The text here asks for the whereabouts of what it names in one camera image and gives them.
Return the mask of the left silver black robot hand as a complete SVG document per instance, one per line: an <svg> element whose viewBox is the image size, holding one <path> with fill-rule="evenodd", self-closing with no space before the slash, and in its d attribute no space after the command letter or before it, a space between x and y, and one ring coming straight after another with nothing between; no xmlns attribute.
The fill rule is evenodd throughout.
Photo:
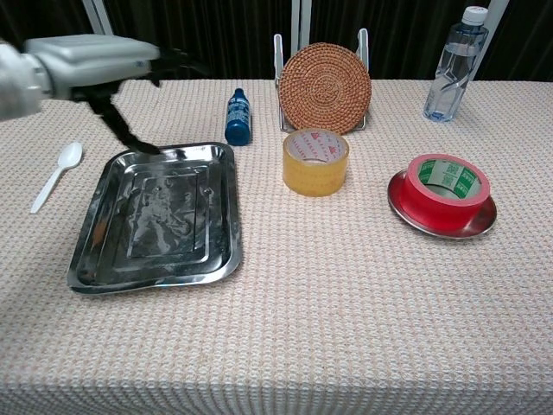
<svg viewBox="0 0 553 415"><path fill-rule="evenodd" d="M126 80L149 80L160 86L167 73L180 68L210 74L206 64L186 51L117 35L35 38L25 42L24 51L45 67L53 99L86 102L121 144L150 155L160 150L131 132L112 96Z"/></svg>

